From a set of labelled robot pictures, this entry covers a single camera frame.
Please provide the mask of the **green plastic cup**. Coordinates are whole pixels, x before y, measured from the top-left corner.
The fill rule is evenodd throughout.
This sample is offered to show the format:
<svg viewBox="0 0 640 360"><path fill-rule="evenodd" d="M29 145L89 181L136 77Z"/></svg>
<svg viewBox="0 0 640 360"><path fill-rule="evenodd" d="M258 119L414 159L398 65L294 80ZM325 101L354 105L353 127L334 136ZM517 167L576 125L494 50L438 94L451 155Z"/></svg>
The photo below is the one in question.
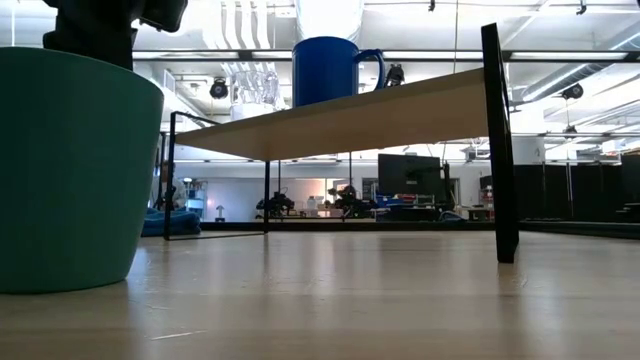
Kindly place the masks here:
<svg viewBox="0 0 640 360"><path fill-rule="evenodd" d="M0 47L0 294L126 278L163 112L146 78L91 58Z"/></svg>

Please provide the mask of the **person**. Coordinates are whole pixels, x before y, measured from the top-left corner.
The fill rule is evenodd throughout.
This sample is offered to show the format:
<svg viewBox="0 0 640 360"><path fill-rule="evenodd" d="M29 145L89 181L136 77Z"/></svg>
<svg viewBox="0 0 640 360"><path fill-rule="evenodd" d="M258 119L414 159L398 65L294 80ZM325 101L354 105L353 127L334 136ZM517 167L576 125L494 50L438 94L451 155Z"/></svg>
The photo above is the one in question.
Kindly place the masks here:
<svg viewBox="0 0 640 360"><path fill-rule="evenodd" d="M184 208L186 205L186 189L182 181L178 180L169 167L169 162L164 161L161 166L161 174L152 179L149 205L151 208L166 207L166 193L172 190L171 203L174 209Z"/></svg>

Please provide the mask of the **blue plastic mug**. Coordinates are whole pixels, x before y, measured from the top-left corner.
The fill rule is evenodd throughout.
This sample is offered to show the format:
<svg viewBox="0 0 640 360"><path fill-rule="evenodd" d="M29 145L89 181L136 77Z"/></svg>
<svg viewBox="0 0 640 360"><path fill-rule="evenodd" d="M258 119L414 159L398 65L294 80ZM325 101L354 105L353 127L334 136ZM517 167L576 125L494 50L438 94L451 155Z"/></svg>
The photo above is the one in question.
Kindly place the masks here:
<svg viewBox="0 0 640 360"><path fill-rule="evenodd" d="M330 36L299 42L292 50L292 106L357 95L359 64L369 58L378 63L375 89L382 89L385 62L381 50L360 50L349 40Z"/></svg>

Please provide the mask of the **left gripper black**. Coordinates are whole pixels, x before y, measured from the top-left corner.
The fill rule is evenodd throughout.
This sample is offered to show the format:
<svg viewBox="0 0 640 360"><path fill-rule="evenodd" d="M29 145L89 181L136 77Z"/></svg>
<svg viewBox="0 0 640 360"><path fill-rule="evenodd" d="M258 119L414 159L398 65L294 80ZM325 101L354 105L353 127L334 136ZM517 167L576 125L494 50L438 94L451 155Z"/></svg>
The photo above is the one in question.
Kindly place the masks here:
<svg viewBox="0 0 640 360"><path fill-rule="evenodd" d="M55 30L43 35L46 49L85 56L132 70L131 23L149 0L42 0L57 10Z"/></svg>

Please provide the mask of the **wooden shelf black metal legs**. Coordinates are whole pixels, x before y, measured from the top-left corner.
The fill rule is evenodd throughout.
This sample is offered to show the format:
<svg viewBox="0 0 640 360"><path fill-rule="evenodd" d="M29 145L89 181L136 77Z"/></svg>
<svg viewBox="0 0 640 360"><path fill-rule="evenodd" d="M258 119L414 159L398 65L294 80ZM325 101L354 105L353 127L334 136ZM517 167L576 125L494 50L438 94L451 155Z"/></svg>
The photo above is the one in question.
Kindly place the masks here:
<svg viewBox="0 0 640 360"><path fill-rule="evenodd" d="M486 137L497 259L519 244L509 99L499 31L482 26L482 67L408 85L170 134L169 144L262 161Z"/></svg>

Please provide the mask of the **clear plastic cup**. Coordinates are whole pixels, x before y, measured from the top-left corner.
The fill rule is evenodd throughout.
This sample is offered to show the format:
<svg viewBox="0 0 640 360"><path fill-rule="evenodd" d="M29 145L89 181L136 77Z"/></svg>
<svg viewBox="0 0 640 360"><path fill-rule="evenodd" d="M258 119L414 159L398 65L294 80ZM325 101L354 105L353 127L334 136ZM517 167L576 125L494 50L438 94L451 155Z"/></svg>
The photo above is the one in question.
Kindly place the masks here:
<svg viewBox="0 0 640 360"><path fill-rule="evenodd" d="M273 108L280 99L280 83L273 71L239 71L230 78L232 105L259 104Z"/></svg>

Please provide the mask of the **blue crumpled cloth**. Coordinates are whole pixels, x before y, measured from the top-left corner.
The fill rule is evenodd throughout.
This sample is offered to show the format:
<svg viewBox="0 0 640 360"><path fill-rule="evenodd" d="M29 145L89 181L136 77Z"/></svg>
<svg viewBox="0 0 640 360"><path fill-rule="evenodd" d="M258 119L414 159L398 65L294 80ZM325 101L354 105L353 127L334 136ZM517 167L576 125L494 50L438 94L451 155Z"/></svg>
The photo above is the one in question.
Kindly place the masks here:
<svg viewBox="0 0 640 360"><path fill-rule="evenodd" d="M165 212L148 208L141 232L142 237L163 236L165 231ZM200 217L185 208L174 210L169 217L169 232L172 235L196 235L201 232Z"/></svg>

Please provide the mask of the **black computer monitor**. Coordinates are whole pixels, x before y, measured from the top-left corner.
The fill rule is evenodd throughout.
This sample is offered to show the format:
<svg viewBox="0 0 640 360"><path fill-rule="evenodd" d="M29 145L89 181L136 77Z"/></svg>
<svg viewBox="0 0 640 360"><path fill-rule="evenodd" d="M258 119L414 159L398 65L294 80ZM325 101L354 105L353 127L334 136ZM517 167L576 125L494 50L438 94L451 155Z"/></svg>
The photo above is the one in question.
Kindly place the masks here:
<svg viewBox="0 0 640 360"><path fill-rule="evenodd" d="M383 195L433 195L443 198L444 180L437 157L378 155L378 192Z"/></svg>

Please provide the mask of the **black metal table frame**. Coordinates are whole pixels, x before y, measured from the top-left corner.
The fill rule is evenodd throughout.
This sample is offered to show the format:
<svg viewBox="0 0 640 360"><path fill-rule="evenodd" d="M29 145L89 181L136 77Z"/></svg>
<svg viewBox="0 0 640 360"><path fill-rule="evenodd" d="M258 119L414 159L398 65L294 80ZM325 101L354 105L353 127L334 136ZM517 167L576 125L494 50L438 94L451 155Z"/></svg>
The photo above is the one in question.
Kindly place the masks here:
<svg viewBox="0 0 640 360"><path fill-rule="evenodd" d="M203 231L259 232L412 232L412 231L494 231L492 222L371 222L368 221L270 221L262 222L202 222ZM556 233L640 240L640 223L523 221L520 231Z"/></svg>

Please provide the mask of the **black room partition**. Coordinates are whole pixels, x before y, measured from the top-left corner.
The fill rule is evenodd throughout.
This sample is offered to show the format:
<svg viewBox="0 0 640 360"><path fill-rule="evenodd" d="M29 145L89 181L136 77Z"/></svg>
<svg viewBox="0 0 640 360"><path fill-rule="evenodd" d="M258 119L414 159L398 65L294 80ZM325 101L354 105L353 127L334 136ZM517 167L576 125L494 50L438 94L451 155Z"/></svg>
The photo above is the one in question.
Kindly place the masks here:
<svg viewBox="0 0 640 360"><path fill-rule="evenodd" d="M522 220L640 223L640 155L618 165L517 165L514 177Z"/></svg>

